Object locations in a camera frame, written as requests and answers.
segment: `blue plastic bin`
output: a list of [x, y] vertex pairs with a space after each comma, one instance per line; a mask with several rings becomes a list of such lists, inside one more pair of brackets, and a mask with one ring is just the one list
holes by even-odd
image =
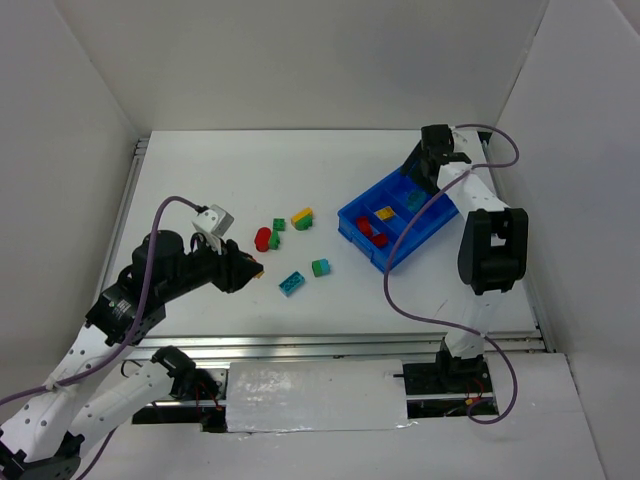
[[[409, 194], [417, 189], [420, 187], [409, 177], [400, 174], [400, 169], [398, 169], [338, 211], [340, 218], [338, 231], [356, 245], [381, 272], [384, 272], [393, 245], [414, 216], [409, 211], [407, 202]], [[386, 222], [380, 220], [375, 214], [376, 211], [384, 207], [391, 207], [395, 212], [395, 216]], [[444, 195], [440, 198], [409, 231], [396, 253], [391, 268], [393, 269], [407, 258], [411, 252], [442, 228], [457, 213], [458, 210], [449, 197]], [[376, 247], [358, 230], [356, 219], [363, 216], [369, 219], [374, 234], [384, 233], [387, 235], [389, 243], [385, 247]]]

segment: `white wall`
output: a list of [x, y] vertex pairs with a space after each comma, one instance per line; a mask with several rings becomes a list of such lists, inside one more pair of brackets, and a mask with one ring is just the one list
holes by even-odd
[[495, 122], [548, 0], [56, 0], [143, 133]]
[[640, 32], [640, 2], [638, 0], [614, 0], [636, 32]]
[[500, 183], [530, 215], [545, 331], [569, 353], [610, 480], [638, 467], [639, 78], [640, 37], [610, 0], [552, 0], [499, 121], [522, 149]]
[[0, 2], [0, 64], [2, 396], [82, 325], [135, 134], [50, 2]]

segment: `green lego brick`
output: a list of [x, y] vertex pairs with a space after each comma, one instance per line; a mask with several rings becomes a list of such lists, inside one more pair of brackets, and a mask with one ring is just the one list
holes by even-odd
[[311, 270], [313, 270], [314, 277], [322, 276], [322, 266], [320, 265], [320, 260], [314, 260], [311, 262]]
[[269, 238], [269, 248], [271, 250], [277, 250], [280, 245], [280, 235], [278, 235], [278, 231], [274, 230], [271, 232], [271, 237]]
[[273, 229], [278, 230], [280, 232], [284, 232], [284, 226], [287, 223], [284, 221], [284, 218], [274, 218], [273, 219]]
[[311, 215], [307, 215], [306, 217], [302, 217], [295, 223], [296, 230], [306, 230], [311, 225], [313, 225], [313, 217]]
[[326, 258], [311, 262], [311, 269], [313, 270], [313, 275], [315, 277], [321, 277], [331, 271], [329, 261]]

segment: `red lego brick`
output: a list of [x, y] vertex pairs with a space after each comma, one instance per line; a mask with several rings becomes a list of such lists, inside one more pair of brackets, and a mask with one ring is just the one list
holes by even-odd
[[389, 239], [384, 233], [379, 233], [371, 237], [371, 243], [373, 243], [378, 248], [382, 248], [386, 247], [387, 243], [389, 243]]
[[369, 223], [369, 219], [367, 217], [358, 217], [356, 218], [356, 226], [358, 230], [360, 230], [365, 237], [371, 238], [373, 235], [373, 229], [371, 228], [371, 224]]
[[254, 240], [256, 244], [256, 250], [259, 252], [266, 252], [269, 250], [269, 239], [271, 238], [271, 229], [267, 227], [262, 227], [256, 233], [256, 239]]

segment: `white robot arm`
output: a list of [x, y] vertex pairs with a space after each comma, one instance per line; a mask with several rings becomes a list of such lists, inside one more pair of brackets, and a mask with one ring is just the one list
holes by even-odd
[[[463, 173], [472, 162], [455, 152], [448, 125], [422, 128], [421, 142], [402, 167], [416, 184], [431, 195]], [[526, 270], [528, 216], [501, 201], [473, 171], [447, 191], [465, 221], [458, 253], [458, 273], [466, 285], [462, 325], [486, 334], [506, 292]], [[478, 371], [484, 339], [463, 330], [449, 332], [443, 342], [451, 375]]]
[[[200, 207], [189, 254], [184, 253], [180, 235], [167, 230], [158, 232], [153, 259], [147, 255], [150, 236], [135, 249], [132, 264], [87, 314], [76, 341], [45, 383], [46, 393], [32, 397], [0, 427], [0, 472], [7, 480], [70, 479], [98, 441], [149, 402], [167, 395], [184, 398], [195, 382], [205, 382], [207, 391], [217, 394], [216, 383], [175, 347], [161, 348], [135, 375], [95, 399], [91, 398], [109, 373], [106, 368], [72, 385], [60, 383], [112, 355], [139, 308], [142, 322], [131, 346], [113, 362], [126, 358], [165, 318], [168, 301], [206, 283], [232, 293], [259, 275], [262, 265], [233, 240], [221, 239], [232, 222], [233, 217], [216, 205]], [[146, 304], [138, 305], [147, 261], [153, 262], [151, 289]]]

